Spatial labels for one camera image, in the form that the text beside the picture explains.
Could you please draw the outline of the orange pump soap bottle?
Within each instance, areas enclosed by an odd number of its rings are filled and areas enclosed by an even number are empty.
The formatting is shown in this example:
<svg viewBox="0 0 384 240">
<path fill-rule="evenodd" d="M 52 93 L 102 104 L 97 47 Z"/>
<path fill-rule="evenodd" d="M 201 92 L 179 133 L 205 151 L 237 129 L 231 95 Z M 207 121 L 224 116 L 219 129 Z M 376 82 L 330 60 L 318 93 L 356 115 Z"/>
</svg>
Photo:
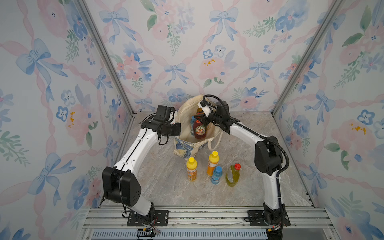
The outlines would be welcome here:
<svg viewBox="0 0 384 240">
<path fill-rule="evenodd" d="M 196 115 L 199 116 L 199 117 L 204 117 L 204 116 L 205 116 L 205 113 L 204 113 L 204 111 L 202 110 L 202 108 L 198 108 L 198 109 L 197 109 L 197 112 L 196 112 Z"/>
</svg>

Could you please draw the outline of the dark red soap bottle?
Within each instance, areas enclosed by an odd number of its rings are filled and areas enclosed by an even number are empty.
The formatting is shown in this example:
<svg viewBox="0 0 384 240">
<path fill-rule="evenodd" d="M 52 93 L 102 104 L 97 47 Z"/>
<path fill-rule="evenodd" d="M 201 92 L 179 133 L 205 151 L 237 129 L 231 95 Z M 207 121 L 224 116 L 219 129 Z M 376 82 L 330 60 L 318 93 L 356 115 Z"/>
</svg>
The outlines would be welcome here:
<svg viewBox="0 0 384 240">
<path fill-rule="evenodd" d="M 206 126 L 195 117 L 195 121 L 193 124 L 194 137 L 196 139 L 204 139 L 207 135 Z"/>
</svg>

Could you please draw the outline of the cream canvas shopping bag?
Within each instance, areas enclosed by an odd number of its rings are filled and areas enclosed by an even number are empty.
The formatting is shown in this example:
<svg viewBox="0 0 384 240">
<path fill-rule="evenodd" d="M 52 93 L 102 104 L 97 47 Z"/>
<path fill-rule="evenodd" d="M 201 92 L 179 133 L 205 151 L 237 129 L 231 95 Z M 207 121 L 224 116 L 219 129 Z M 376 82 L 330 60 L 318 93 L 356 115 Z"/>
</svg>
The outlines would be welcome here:
<svg viewBox="0 0 384 240">
<path fill-rule="evenodd" d="M 181 134 L 175 137 L 174 154 L 186 160 L 195 157 L 204 146 L 207 146 L 210 151 L 214 151 L 222 139 L 223 131 L 212 123 L 207 127 L 207 136 L 205 138 L 196 139 L 191 135 L 191 119 L 198 110 L 198 103 L 202 100 L 202 95 L 188 99 L 176 114 L 176 122 L 181 124 Z"/>
</svg>

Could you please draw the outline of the small blue bottle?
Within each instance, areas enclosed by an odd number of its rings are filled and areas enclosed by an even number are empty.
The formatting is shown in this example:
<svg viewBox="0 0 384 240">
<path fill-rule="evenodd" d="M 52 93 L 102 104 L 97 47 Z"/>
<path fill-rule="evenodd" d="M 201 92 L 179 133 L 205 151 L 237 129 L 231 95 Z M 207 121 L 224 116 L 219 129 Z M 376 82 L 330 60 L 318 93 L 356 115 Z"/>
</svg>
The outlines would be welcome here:
<svg viewBox="0 0 384 240">
<path fill-rule="evenodd" d="M 191 128 L 191 135 L 194 136 L 195 135 L 195 130 L 194 130 L 194 124 L 196 122 L 196 119 L 194 116 L 191 117 L 191 123 L 190 123 L 190 128 Z"/>
<path fill-rule="evenodd" d="M 220 180 L 221 180 L 222 175 L 223 175 L 222 167 L 216 166 L 214 171 L 213 171 L 212 178 L 211 178 L 212 184 L 218 185 Z"/>
</svg>

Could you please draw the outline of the orange bottle yellow cap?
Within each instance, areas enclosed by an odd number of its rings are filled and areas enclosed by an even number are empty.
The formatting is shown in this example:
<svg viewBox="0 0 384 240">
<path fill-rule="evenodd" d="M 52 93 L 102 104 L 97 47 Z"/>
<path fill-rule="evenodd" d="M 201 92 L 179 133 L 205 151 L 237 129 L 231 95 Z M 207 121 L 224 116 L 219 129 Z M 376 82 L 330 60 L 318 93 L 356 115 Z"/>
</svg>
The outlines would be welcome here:
<svg viewBox="0 0 384 240">
<path fill-rule="evenodd" d="M 198 162 L 194 157 L 190 157 L 187 161 L 187 177 L 190 182 L 194 182 L 197 179 L 197 167 Z"/>
<path fill-rule="evenodd" d="M 214 169 L 218 165 L 219 161 L 220 161 L 219 153 L 217 151 L 213 151 L 209 155 L 209 164 L 208 164 L 208 168 L 207 168 L 207 174 L 209 176 L 213 175 Z"/>
</svg>

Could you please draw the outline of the small blue bottle front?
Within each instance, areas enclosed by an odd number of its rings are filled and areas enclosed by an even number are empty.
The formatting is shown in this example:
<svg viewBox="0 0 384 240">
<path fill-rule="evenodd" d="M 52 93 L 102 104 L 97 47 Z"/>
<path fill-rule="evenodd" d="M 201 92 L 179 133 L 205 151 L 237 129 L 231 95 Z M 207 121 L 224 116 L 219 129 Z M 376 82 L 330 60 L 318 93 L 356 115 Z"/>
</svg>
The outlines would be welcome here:
<svg viewBox="0 0 384 240">
<path fill-rule="evenodd" d="M 221 180 L 222 175 L 223 175 L 222 167 L 216 166 L 214 171 L 213 171 L 212 178 L 211 178 L 212 184 L 218 185 L 220 180 Z"/>
</svg>

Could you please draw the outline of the green soap bottle red cap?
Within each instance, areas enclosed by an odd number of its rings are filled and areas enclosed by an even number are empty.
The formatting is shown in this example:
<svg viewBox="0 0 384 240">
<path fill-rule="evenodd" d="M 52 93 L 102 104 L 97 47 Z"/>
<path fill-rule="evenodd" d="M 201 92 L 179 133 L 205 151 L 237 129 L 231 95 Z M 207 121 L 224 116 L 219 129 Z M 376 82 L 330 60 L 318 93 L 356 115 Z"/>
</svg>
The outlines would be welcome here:
<svg viewBox="0 0 384 240">
<path fill-rule="evenodd" d="M 234 187 L 240 178 L 241 164 L 231 165 L 226 173 L 226 183 L 229 187 Z"/>
</svg>

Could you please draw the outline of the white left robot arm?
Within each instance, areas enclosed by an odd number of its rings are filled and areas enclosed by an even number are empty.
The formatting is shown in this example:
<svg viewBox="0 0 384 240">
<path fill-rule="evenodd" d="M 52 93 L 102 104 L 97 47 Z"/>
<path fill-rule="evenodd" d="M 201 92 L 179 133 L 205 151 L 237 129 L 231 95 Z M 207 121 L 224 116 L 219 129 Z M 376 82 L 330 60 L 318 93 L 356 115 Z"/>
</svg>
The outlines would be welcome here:
<svg viewBox="0 0 384 240">
<path fill-rule="evenodd" d="M 103 170 L 104 198 L 129 207 L 141 216 L 149 215 L 153 204 L 142 196 L 142 187 L 137 179 L 140 167 L 161 137 L 177 137 L 181 130 L 181 123 L 145 120 L 125 155 L 113 167 Z"/>
</svg>

